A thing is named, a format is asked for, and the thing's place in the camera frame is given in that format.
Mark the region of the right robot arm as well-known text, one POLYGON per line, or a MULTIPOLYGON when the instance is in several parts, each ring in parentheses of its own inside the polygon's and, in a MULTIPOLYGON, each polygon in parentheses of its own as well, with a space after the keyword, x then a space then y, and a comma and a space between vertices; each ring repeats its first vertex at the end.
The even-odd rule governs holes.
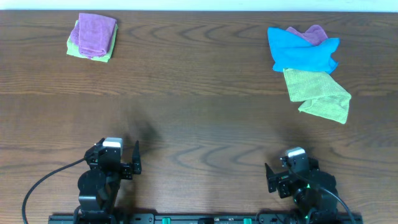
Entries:
POLYGON ((268 164, 266 179, 270 193, 292 197, 298 209, 284 223, 338 223, 336 179, 319 169, 318 161, 304 156, 282 157, 286 171, 275 173, 268 164))

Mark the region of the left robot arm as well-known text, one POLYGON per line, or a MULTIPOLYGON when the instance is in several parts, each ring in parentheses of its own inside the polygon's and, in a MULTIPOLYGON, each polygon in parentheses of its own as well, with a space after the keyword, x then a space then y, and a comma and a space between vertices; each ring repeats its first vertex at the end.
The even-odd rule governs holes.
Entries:
POLYGON ((74 211, 73 223, 119 223, 114 204, 121 181, 142 172, 139 141, 130 162, 121 162, 122 154, 121 138, 103 138, 85 152, 83 159, 90 169, 78 179, 80 206, 74 211))

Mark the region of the green microfibre cloth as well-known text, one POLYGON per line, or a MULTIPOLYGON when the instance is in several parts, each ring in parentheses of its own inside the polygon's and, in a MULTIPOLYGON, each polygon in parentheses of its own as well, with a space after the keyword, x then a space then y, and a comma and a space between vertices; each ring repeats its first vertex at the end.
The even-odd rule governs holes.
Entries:
POLYGON ((351 95, 326 72, 283 70, 290 101, 301 102, 298 110, 345 124, 351 95))

